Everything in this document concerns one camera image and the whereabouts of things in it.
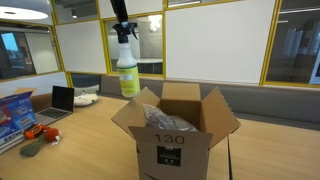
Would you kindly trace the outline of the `white yellow spray bottle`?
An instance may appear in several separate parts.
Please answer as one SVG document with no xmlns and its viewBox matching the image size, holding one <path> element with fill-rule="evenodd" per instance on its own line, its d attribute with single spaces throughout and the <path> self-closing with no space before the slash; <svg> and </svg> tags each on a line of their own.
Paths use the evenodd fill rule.
<svg viewBox="0 0 320 180">
<path fill-rule="evenodd" d="M 119 73 L 120 89 L 124 97 L 132 98 L 140 92 L 137 61 L 132 56 L 128 36 L 134 32 L 134 23 L 121 22 L 113 26 L 117 32 L 119 43 Z"/>
</svg>

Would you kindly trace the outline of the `large clear air pillow strip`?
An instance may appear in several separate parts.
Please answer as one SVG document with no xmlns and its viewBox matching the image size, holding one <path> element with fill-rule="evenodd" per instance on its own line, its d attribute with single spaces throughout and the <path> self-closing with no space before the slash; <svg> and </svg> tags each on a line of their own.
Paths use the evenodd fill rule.
<svg viewBox="0 0 320 180">
<path fill-rule="evenodd" d="M 143 104 L 142 108 L 146 118 L 146 124 L 149 127 L 156 129 L 198 132 L 198 129 L 188 121 L 176 115 L 167 115 L 156 106 Z"/>
</svg>

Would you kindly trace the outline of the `blue white product box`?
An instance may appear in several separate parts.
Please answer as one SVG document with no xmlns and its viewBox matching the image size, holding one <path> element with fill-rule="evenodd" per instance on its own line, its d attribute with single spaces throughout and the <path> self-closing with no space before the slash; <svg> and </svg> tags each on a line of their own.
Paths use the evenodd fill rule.
<svg viewBox="0 0 320 180">
<path fill-rule="evenodd" d="M 0 99 L 0 154 L 25 140 L 24 132 L 36 123 L 31 91 Z"/>
</svg>

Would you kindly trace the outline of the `brown cardboard box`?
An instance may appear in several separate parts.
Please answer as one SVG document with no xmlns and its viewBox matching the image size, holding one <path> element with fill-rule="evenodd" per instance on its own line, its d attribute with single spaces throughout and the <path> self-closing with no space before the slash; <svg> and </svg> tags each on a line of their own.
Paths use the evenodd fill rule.
<svg viewBox="0 0 320 180">
<path fill-rule="evenodd" d="M 144 105 L 189 128 L 149 125 Z M 219 88 L 202 96 L 195 83 L 165 82 L 161 96 L 145 87 L 112 121 L 136 141 L 140 180 L 207 180 L 210 150 L 240 127 Z"/>
</svg>

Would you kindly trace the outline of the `white pendant lamp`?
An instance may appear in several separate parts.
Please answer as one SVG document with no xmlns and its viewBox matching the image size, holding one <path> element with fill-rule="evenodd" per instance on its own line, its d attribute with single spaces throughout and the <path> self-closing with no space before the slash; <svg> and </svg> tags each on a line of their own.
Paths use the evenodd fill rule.
<svg viewBox="0 0 320 180">
<path fill-rule="evenodd" d="M 52 12 L 50 0 L 0 0 L 0 18 L 8 20 L 39 20 Z"/>
</svg>

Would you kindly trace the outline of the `silver laptop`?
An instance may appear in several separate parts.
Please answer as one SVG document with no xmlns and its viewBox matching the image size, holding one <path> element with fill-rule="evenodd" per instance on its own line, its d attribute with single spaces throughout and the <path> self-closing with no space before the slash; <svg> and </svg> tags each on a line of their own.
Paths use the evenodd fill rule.
<svg viewBox="0 0 320 180">
<path fill-rule="evenodd" d="M 74 89 L 70 87 L 53 86 L 51 106 L 35 113 L 36 121 L 48 126 L 73 113 Z"/>
</svg>

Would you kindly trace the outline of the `red green plush toy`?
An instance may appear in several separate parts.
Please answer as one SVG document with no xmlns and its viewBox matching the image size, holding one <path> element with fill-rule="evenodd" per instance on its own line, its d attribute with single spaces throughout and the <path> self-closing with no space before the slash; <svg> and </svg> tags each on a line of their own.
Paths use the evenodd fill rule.
<svg viewBox="0 0 320 180">
<path fill-rule="evenodd" d="M 61 131 L 59 129 L 41 124 L 31 126 L 23 135 L 27 139 L 33 139 L 32 143 L 20 149 L 19 153 L 24 157 L 34 157 L 44 144 L 51 143 L 52 145 L 56 145 L 61 140 Z"/>
</svg>

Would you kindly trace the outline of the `grey bench seat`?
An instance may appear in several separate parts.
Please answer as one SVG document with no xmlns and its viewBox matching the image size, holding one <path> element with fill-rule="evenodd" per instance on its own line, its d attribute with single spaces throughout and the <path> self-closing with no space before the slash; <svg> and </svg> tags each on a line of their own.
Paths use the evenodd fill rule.
<svg viewBox="0 0 320 180">
<path fill-rule="evenodd" d="M 117 76 L 71 74 L 75 94 L 82 92 L 123 99 Z M 201 97 L 218 87 L 239 118 L 320 130 L 320 90 L 197 82 Z"/>
</svg>

